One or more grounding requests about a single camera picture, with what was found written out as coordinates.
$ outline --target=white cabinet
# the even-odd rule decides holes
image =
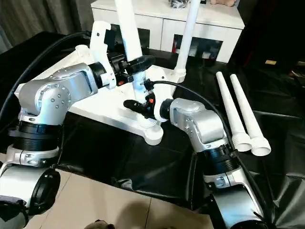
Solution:
[[[173,43],[181,39],[186,24],[188,7],[172,9],[168,0],[132,0],[140,42],[149,40],[145,47],[171,52]],[[97,0],[91,4],[94,20],[118,25],[114,0]],[[244,28],[236,7],[202,4],[193,31],[191,55],[206,56],[229,62]]]
[[[95,21],[105,21],[112,25],[119,25],[119,18],[116,11],[102,10],[93,8],[93,17]],[[135,15],[137,27],[147,31],[139,33],[147,33],[149,36],[149,48],[160,50],[162,38],[163,19],[150,16]]]
[[[161,42],[162,51],[172,51],[174,37],[175,35],[183,35],[185,24],[186,22],[184,21],[164,19]],[[219,62],[228,63],[241,32],[242,30],[240,29],[196,23],[193,31],[193,37],[219,41],[220,50],[216,60]],[[194,46],[200,46],[200,42],[206,41],[197,39],[196,41],[192,42],[192,44],[195,43]]]

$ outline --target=curtain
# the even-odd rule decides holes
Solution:
[[[0,54],[11,48],[11,44],[0,25]]]
[[[41,31],[91,30],[94,0],[0,0],[0,25],[17,45]]]

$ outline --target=white floor tile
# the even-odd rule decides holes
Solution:
[[[60,193],[62,192],[64,186],[66,185],[71,173],[62,171],[62,170],[56,170],[61,175],[61,184],[59,186],[56,199],[59,197]],[[43,213],[42,215],[36,215],[34,216],[28,223],[28,225],[25,227],[25,229],[40,229],[43,225],[45,219],[47,218],[48,214],[50,213],[51,209]]]
[[[97,219],[116,229],[143,229],[150,200],[72,174],[41,229],[84,229]]]
[[[210,216],[152,198],[146,229],[213,229]]]

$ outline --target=black cable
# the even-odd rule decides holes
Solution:
[[[204,101],[205,101],[205,102],[215,111],[215,113],[218,114],[220,120],[221,120],[222,123],[223,123],[224,131],[225,131],[225,133],[226,133],[226,135],[227,135],[228,142],[229,142],[229,144],[230,144],[232,150],[235,150],[235,147],[234,147],[233,142],[232,142],[230,130],[229,130],[228,126],[226,125],[226,123],[225,123],[225,121],[224,121],[224,118],[223,118],[222,114],[218,111],[218,109],[217,109],[208,99],[204,98],[204,97],[203,97],[202,95],[200,95],[199,93],[194,92],[193,90],[191,90],[191,89],[189,89],[189,88],[187,88],[187,87],[185,87],[185,86],[182,86],[182,85],[180,85],[180,84],[178,84],[178,83],[173,83],[173,82],[170,82],[170,81],[161,81],[161,80],[160,80],[160,81],[151,81],[151,83],[152,83],[152,85],[155,85],[155,84],[169,84],[169,85],[173,85],[173,86],[176,86],[176,87],[180,87],[180,88],[182,88],[182,89],[185,89],[185,90],[187,90],[187,91],[189,91],[189,92],[195,94],[196,96],[198,96],[199,98],[201,98],[202,100],[204,100]]]
[[[173,83],[173,82],[170,82],[170,81],[151,81],[151,85],[155,85],[155,84],[169,84],[169,85],[173,85],[173,86],[176,86],[176,87],[180,87],[180,88],[182,88],[186,91],[189,91],[189,92],[193,93],[194,95],[198,96],[202,100],[204,100],[215,111],[215,113],[218,114],[220,120],[223,123],[224,131],[227,134],[228,142],[231,145],[232,150],[235,150],[235,147],[234,147],[234,144],[232,142],[231,135],[230,135],[230,130],[229,130],[228,126],[226,125],[226,123],[224,121],[224,118],[222,117],[222,114],[217,110],[217,108],[208,99],[204,98],[199,93],[197,93],[197,92],[195,92],[195,91],[193,91],[193,90],[191,90],[191,89],[189,89],[185,86],[182,86],[178,83]],[[268,206],[267,206],[267,203],[264,199],[264,196],[263,196],[261,190],[259,189],[257,183],[255,182],[254,178],[252,177],[250,171],[247,169],[247,167],[244,165],[244,163],[242,162],[242,160],[240,159],[240,157],[237,154],[236,154],[236,158],[237,158],[239,164],[241,165],[241,167],[243,168],[243,170],[244,170],[247,178],[249,179],[251,185],[254,187],[255,193],[258,195],[258,198],[261,200],[261,204],[263,205],[263,211],[267,216],[266,219],[268,220],[268,222],[271,223],[271,216],[270,216],[270,213],[269,213],[269,210],[268,210]]]
[[[56,48],[59,44],[71,39],[71,38],[75,38],[75,37],[79,37],[79,36],[83,36],[83,35],[87,35],[87,36],[91,36],[91,32],[90,31],[81,31],[81,32],[76,32],[67,36],[64,36],[63,38],[60,38],[59,40],[55,41],[53,44],[51,44],[49,47],[47,47],[42,53],[40,53],[35,60],[33,60],[33,62],[24,70],[24,72],[20,75],[20,77],[18,78],[18,80],[15,82],[15,84],[13,85],[13,87],[11,88],[8,96],[6,97],[3,106],[1,108],[0,111],[0,121],[4,115],[4,112],[9,104],[10,99],[13,97],[17,87],[19,86],[19,84],[21,84],[23,82],[23,80],[25,79],[25,77],[31,72],[31,70],[33,68],[36,67],[36,65],[47,55],[49,54],[54,48]]]

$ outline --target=white pipe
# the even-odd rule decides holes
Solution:
[[[186,61],[189,55],[194,26],[196,24],[197,14],[200,7],[201,0],[192,0],[189,8],[189,13],[187,15],[186,25],[182,37],[182,43],[180,47],[180,53],[178,56],[177,65],[175,67],[175,74],[178,75],[181,80],[179,82],[183,82],[186,75]]]
[[[271,152],[271,147],[266,138],[264,138],[261,128],[259,127],[257,120],[253,114],[253,111],[249,105],[247,97],[237,79],[235,74],[230,76],[231,82],[236,94],[236,98],[242,111],[244,123],[246,124],[247,131],[252,141],[252,153],[256,156],[265,156]]]
[[[221,72],[217,72],[216,78],[224,101],[225,111],[229,119],[233,144],[239,152],[248,151],[252,148],[251,139],[244,130],[243,123],[239,117],[228,86],[224,80],[224,76]]]
[[[127,61],[132,61],[142,56],[141,44],[138,29],[135,23],[131,0],[115,0],[118,12],[120,29]],[[140,103],[145,103],[147,93],[144,85],[140,85],[146,78],[145,72],[137,73],[133,76],[133,91],[135,99]]]

